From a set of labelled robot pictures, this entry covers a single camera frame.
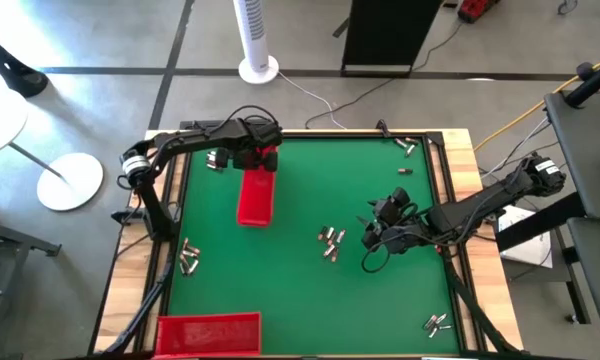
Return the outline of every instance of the concrete floor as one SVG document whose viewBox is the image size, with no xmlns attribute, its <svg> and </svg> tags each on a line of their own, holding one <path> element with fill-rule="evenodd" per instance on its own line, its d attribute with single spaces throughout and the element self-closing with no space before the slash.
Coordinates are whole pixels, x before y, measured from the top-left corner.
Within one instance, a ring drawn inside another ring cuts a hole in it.
<svg viewBox="0 0 600 360">
<path fill-rule="evenodd" d="M 0 43 L 37 67 L 155 67 L 167 65 L 185 0 L 0 1 Z M 434 52 L 424 71 L 573 73 L 583 61 L 600 61 L 600 0 L 582 1 L 567 16 L 558 0 L 501 1 L 474 25 L 465 25 Z M 338 69 L 344 37 L 331 37 L 346 18 L 348 0 L 265 0 L 271 52 L 283 69 Z M 196 0 L 189 17 L 180 68 L 235 68 L 242 59 L 231 2 Z M 441 9 L 416 64 L 456 26 Z M 29 121 L 18 144 L 43 160 L 73 151 L 95 155 L 105 167 L 102 189 L 89 204 L 54 213 L 35 195 L 40 170 L 10 149 L 0 151 L 0 223 L 62 243 L 56 259 L 32 253 L 21 296 L 1 329 L 0 354 L 24 352 L 50 359 L 87 351 L 118 227 L 109 214 L 128 194 L 115 185 L 118 156 L 142 138 L 162 76 L 51 75 L 52 86 L 29 99 Z M 382 79 L 294 78 L 333 106 L 355 98 Z M 338 112 L 351 128 L 383 118 L 392 127 L 469 128 L 475 143 L 506 124 L 559 83 L 541 81 L 396 80 Z M 160 129 L 183 120 L 220 119 L 255 103 L 271 110 L 286 128 L 325 111 L 282 79 L 252 87 L 237 77 L 176 76 Z M 479 151 L 478 163 L 494 166 L 541 120 L 534 114 Z M 332 128 L 328 118 L 313 123 Z M 520 154 L 555 141 L 552 130 L 532 139 Z M 564 162 L 558 146 L 541 152 Z M 557 196 L 573 191 L 567 189 Z M 538 206 L 551 199 L 531 199 Z M 574 326 L 562 284 L 510 285 L 525 348 L 534 354 L 600 359 L 600 324 L 582 272 L 577 268 L 593 324 Z"/>
</svg>

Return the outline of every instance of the tower fan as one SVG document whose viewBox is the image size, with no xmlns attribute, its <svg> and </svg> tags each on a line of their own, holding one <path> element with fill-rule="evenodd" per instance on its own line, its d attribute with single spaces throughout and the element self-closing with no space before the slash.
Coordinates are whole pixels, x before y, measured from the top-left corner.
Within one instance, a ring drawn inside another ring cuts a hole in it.
<svg viewBox="0 0 600 360">
<path fill-rule="evenodd" d="M 244 49 L 238 72 L 249 84 L 266 84 L 278 75 L 278 61 L 269 55 L 261 0 L 233 0 Z"/>
</svg>

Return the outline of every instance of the white device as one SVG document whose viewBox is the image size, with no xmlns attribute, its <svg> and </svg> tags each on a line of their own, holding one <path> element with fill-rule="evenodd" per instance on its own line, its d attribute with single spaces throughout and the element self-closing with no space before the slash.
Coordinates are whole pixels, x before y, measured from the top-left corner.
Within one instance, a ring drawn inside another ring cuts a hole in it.
<svg viewBox="0 0 600 360">
<path fill-rule="evenodd" d="M 244 60 L 238 67 L 240 77 L 249 84 L 266 84 L 275 79 L 280 67 L 267 48 L 262 2 L 233 0 L 233 5 L 244 50 Z"/>
</svg>

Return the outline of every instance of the red tray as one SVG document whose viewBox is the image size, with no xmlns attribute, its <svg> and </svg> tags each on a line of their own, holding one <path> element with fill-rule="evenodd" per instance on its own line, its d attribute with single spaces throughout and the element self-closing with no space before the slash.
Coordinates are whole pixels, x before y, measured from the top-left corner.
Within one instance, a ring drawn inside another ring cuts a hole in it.
<svg viewBox="0 0 600 360">
<path fill-rule="evenodd" d="M 258 356 L 260 313 L 160 316 L 154 359 Z"/>
<path fill-rule="evenodd" d="M 270 151 L 277 150 L 269 147 L 263 153 Z M 257 170 L 244 171 L 238 203 L 239 225 L 266 227 L 271 224 L 275 184 L 276 173 L 266 171 L 262 165 Z"/>
</svg>

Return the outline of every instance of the green mat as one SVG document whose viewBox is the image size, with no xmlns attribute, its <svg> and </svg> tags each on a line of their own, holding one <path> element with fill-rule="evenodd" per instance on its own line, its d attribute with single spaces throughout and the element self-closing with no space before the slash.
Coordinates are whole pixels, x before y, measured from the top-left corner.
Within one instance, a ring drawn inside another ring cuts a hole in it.
<svg viewBox="0 0 600 360">
<path fill-rule="evenodd" d="M 360 267 L 364 230 L 355 216 L 372 218 L 367 200 L 402 186 L 420 209 L 432 205 L 422 146 L 405 158 L 387 140 L 285 139 L 265 229 L 236 223 L 243 172 L 210 171 L 204 156 L 193 156 L 180 240 L 200 248 L 200 265 L 193 277 L 174 272 L 170 315 L 261 312 L 263 355 L 458 352 L 455 330 L 429 339 L 422 329 L 434 313 L 453 319 L 433 247 L 394 256 L 377 274 Z M 414 173 L 398 174 L 402 167 Z M 322 258 L 323 225 L 347 230 L 336 263 Z"/>
</svg>

